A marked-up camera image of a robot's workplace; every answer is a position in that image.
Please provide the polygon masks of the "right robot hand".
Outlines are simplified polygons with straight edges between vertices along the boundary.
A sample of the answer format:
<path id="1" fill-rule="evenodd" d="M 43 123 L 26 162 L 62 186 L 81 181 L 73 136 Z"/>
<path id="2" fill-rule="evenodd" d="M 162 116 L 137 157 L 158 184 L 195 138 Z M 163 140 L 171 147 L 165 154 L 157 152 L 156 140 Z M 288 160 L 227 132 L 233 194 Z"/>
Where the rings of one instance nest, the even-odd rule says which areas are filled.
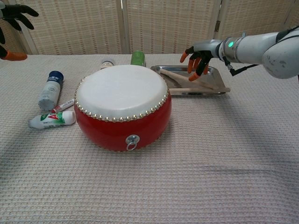
<path id="1" fill-rule="evenodd" d="M 191 54 L 187 68 L 188 74 L 195 70 L 195 72 L 188 78 L 189 81 L 195 81 L 202 74 L 207 74 L 210 60 L 212 58 L 219 58 L 219 47 L 221 43 L 221 40 L 216 39 L 200 41 L 194 43 L 183 52 L 180 58 L 181 63 L 183 63 Z"/>

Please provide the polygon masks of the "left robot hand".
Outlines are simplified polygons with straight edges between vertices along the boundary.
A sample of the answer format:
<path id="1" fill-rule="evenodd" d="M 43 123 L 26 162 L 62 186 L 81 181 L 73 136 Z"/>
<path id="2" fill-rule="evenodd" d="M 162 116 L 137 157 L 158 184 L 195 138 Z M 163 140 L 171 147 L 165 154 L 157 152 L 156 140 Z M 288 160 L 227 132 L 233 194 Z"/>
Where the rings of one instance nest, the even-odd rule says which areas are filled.
<path id="1" fill-rule="evenodd" d="M 25 25 L 28 29 L 34 30 L 33 24 L 24 14 L 29 14 L 33 17 L 39 16 L 39 13 L 37 11 L 27 5 L 7 5 L 2 0 L 0 0 L 0 19 L 7 21 L 14 29 L 18 31 L 22 31 L 22 28 L 20 27 L 17 20 Z M 0 45 L 0 59 L 2 60 L 23 61 L 26 60 L 27 57 L 28 56 L 26 53 L 11 52 Z"/>

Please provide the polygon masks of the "wooden drumstick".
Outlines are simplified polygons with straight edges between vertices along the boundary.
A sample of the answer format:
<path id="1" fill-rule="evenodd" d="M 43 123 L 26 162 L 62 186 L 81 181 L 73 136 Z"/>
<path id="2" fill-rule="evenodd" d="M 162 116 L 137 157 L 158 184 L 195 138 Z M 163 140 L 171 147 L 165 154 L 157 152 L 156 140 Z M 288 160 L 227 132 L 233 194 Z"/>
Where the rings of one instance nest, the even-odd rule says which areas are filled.
<path id="1" fill-rule="evenodd" d="M 168 77 L 173 78 L 175 80 L 183 80 L 183 81 L 190 82 L 189 78 L 187 78 L 185 76 L 182 76 L 182 75 L 179 75 L 177 73 L 171 72 L 171 71 L 167 71 L 165 69 L 160 69 L 159 73 L 167 75 Z M 194 83 L 198 84 L 198 85 L 200 85 L 202 87 L 206 87 L 206 88 L 212 89 L 212 90 L 217 90 L 219 88 L 218 86 L 215 86 L 215 85 L 212 85 L 212 84 L 209 84 L 209 83 L 206 83 L 206 82 L 199 81 L 198 79 L 195 80 Z"/>
<path id="2" fill-rule="evenodd" d="M 219 88 L 216 90 L 209 89 L 209 88 L 171 88 L 169 89 L 171 93 L 217 93 L 217 92 L 230 92 L 230 88 Z"/>

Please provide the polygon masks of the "stainless steel tray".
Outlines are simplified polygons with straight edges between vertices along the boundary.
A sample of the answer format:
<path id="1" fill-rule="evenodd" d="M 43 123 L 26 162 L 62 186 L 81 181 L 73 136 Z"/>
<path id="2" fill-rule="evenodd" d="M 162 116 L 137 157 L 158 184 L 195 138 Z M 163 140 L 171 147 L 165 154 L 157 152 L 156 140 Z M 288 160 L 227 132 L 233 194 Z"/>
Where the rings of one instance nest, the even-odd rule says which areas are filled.
<path id="1" fill-rule="evenodd" d="M 171 71 L 174 73 L 177 73 L 179 75 L 185 76 L 189 78 L 190 74 L 187 73 L 187 66 L 186 65 L 156 65 L 152 66 L 151 69 L 158 73 L 165 81 L 169 89 L 171 88 L 206 88 L 202 87 L 198 84 L 195 84 L 193 82 L 187 82 L 183 80 L 175 80 L 173 78 L 168 77 L 167 75 L 160 74 L 160 69 L 165 69 L 167 71 Z M 218 86 L 219 88 L 227 88 L 219 74 L 219 71 L 214 67 L 209 67 L 208 73 L 206 75 L 201 75 L 201 77 L 198 79 L 199 81 L 206 82 L 215 86 Z M 212 96 L 212 95 L 222 95 L 225 92 L 217 92 L 217 93 L 171 93 L 173 96 L 179 96 L 179 95 L 206 95 L 206 96 Z"/>

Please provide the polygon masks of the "red drum with white skin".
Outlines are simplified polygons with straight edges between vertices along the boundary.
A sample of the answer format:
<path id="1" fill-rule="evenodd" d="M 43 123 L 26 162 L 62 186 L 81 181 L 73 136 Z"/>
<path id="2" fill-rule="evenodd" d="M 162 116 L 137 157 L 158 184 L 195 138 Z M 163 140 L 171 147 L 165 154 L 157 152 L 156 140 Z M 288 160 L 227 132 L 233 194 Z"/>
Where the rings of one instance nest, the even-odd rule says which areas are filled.
<path id="1" fill-rule="evenodd" d="M 115 65 L 84 77 L 74 99 L 82 133 L 94 144 L 116 152 L 153 143 L 171 116 L 165 80 L 138 65 Z"/>

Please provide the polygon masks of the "woven folding screen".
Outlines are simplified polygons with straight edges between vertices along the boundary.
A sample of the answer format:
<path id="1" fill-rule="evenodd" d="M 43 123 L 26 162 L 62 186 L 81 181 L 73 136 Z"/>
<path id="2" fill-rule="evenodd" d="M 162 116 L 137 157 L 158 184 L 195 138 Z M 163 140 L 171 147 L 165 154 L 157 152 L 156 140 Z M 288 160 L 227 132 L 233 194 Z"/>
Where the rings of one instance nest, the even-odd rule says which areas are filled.
<path id="1" fill-rule="evenodd" d="M 34 29 L 0 19 L 5 48 L 33 55 L 181 53 L 197 41 L 299 25 L 299 0 L 0 0 L 27 5 Z"/>

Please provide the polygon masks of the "green drink can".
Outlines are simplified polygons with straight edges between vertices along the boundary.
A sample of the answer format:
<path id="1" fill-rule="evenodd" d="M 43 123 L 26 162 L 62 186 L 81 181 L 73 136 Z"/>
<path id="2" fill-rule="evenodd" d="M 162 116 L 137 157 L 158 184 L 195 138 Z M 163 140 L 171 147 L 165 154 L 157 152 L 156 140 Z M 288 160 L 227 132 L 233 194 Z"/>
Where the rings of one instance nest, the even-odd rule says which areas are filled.
<path id="1" fill-rule="evenodd" d="M 140 51 L 136 50 L 131 55 L 131 65 L 139 65 L 145 67 L 145 54 Z"/>

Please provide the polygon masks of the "white bottle with blue cap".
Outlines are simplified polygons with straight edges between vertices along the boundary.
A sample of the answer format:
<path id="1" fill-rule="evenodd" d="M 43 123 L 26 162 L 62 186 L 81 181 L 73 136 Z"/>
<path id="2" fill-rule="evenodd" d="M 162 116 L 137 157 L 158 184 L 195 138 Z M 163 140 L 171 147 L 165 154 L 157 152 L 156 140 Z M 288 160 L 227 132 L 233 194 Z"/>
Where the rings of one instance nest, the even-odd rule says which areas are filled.
<path id="1" fill-rule="evenodd" d="M 44 111 L 51 111 L 57 105 L 64 76 L 60 71 L 51 71 L 39 97 L 38 105 Z"/>

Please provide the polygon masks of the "beige mayonnaise squeeze bottle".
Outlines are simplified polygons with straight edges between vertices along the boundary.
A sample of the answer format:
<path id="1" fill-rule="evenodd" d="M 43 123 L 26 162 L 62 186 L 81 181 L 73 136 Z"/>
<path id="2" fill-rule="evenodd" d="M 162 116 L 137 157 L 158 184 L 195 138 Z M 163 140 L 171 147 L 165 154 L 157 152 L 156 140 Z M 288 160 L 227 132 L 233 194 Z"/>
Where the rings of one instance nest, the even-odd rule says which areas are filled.
<path id="1" fill-rule="evenodd" d="M 112 66 L 115 66 L 115 61 L 114 60 L 112 60 L 112 59 L 104 59 L 101 62 L 100 70 L 105 69 L 105 68 L 109 68 L 109 67 L 112 67 Z"/>

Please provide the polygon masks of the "red and white marker pen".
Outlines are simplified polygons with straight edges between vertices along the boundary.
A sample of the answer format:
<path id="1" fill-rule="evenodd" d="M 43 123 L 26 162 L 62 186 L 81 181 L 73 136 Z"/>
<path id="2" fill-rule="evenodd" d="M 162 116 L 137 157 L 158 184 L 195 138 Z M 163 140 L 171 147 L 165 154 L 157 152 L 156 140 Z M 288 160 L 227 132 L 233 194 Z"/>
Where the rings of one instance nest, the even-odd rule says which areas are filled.
<path id="1" fill-rule="evenodd" d="M 58 113 L 66 110 L 67 108 L 71 107 L 74 105 L 74 99 L 71 99 L 61 105 L 56 106 L 55 108 L 52 109 L 52 113 Z"/>

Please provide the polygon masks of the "white and green small bottle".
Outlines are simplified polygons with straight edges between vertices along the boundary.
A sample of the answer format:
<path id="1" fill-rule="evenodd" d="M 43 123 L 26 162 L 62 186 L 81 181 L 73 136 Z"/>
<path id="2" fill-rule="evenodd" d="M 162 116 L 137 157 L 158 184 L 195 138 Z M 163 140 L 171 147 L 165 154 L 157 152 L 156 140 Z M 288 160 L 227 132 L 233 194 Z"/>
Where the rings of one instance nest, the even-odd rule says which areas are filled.
<path id="1" fill-rule="evenodd" d="M 28 126 L 36 129 L 48 129 L 60 126 L 69 126 L 75 122 L 76 115 L 74 111 L 63 111 L 37 115 L 33 119 L 29 120 Z"/>

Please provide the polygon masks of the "beige woven tablecloth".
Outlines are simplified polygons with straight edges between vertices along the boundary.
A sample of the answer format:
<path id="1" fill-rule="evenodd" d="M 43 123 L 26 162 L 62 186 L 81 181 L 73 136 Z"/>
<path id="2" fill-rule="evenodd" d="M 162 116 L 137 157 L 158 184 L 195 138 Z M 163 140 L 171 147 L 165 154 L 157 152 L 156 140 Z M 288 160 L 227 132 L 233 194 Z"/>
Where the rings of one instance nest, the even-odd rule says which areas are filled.
<path id="1" fill-rule="evenodd" d="M 297 78 L 212 60 L 230 93 L 174 98 L 163 135 L 130 153 L 29 128 L 51 71 L 64 103 L 105 58 L 0 60 L 0 224 L 299 224 Z"/>

